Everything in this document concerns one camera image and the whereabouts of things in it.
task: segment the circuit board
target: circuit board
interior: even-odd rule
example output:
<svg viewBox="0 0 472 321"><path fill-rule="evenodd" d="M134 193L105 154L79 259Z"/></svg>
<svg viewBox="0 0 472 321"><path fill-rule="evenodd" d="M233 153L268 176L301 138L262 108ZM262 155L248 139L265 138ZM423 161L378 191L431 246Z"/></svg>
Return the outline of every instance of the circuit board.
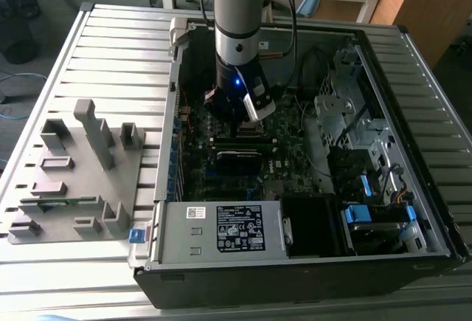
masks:
<svg viewBox="0 0 472 321"><path fill-rule="evenodd" d="M244 122L230 135L227 123L217 121L203 106L203 98L187 105L181 98L184 129L184 200L273 200L282 193L310 193L314 185L300 130L300 111L287 94L276 102L278 110L259 123ZM262 165L253 175L214 173L218 152L261 153Z"/></svg>

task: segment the warning label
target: warning label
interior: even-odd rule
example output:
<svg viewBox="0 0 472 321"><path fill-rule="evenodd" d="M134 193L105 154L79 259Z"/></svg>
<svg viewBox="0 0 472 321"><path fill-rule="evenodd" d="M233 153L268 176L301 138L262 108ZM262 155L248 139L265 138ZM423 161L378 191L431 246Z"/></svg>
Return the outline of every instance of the warning label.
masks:
<svg viewBox="0 0 472 321"><path fill-rule="evenodd" d="M220 252L265 251L260 205L216 207Z"/></svg>

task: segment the white wire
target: white wire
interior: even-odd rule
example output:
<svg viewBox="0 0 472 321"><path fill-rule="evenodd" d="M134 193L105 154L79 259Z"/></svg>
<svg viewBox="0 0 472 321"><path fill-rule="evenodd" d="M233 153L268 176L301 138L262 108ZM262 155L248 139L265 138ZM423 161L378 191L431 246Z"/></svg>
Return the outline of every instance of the white wire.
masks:
<svg viewBox="0 0 472 321"><path fill-rule="evenodd" d="M303 107L302 118L300 119L300 129L303 128L303 117L305 116L305 111L307 110L307 107L308 107L309 104L310 104L310 103L307 103L307 104L305 105L305 107Z"/></svg>
<svg viewBox="0 0 472 321"><path fill-rule="evenodd" d="M306 155L307 160L308 160L308 162L310 163L311 167L312 167L317 173L319 173L320 175L323 175L323 176L326 176L326 177L331 178L331 175L328 175L327 173L324 173L323 171L321 171L320 169L318 169L317 166L315 166L315 164L310 160L310 157L308 156L307 153L305 153L305 155Z"/></svg>

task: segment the blue tab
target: blue tab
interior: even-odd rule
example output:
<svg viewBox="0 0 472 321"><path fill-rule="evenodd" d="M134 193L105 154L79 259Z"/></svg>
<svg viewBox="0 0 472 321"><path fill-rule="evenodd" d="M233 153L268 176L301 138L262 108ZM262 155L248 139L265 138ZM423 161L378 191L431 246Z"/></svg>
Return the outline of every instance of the blue tab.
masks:
<svg viewBox="0 0 472 321"><path fill-rule="evenodd" d="M366 175L361 175L361 181L364 185L364 190L366 191L366 196L372 197L372 191L370 190L369 181L367 181Z"/></svg>
<svg viewBox="0 0 472 321"><path fill-rule="evenodd" d="M348 224L351 223L371 223L369 208L365 204L350 205L344 210Z"/></svg>
<svg viewBox="0 0 472 321"><path fill-rule="evenodd" d="M146 231L142 229L131 229L129 241L130 244L144 244L146 242Z"/></svg>
<svg viewBox="0 0 472 321"><path fill-rule="evenodd" d="M410 221L416 220L416 212L414 211L414 208L411 205L406 207L406 212L408 213Z"/></svg>

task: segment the black bin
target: black bin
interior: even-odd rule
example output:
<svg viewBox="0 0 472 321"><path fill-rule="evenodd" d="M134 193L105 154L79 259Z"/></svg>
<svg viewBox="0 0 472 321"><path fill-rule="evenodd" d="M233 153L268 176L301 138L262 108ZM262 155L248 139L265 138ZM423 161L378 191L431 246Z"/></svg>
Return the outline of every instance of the black bin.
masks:
<svg viewBox="0 0 472 321"><path fill-rule="evenodd" d="M38 54L27 19L40 13L37 0L0 0L0 53L9 63L23 64Z"/></svg>

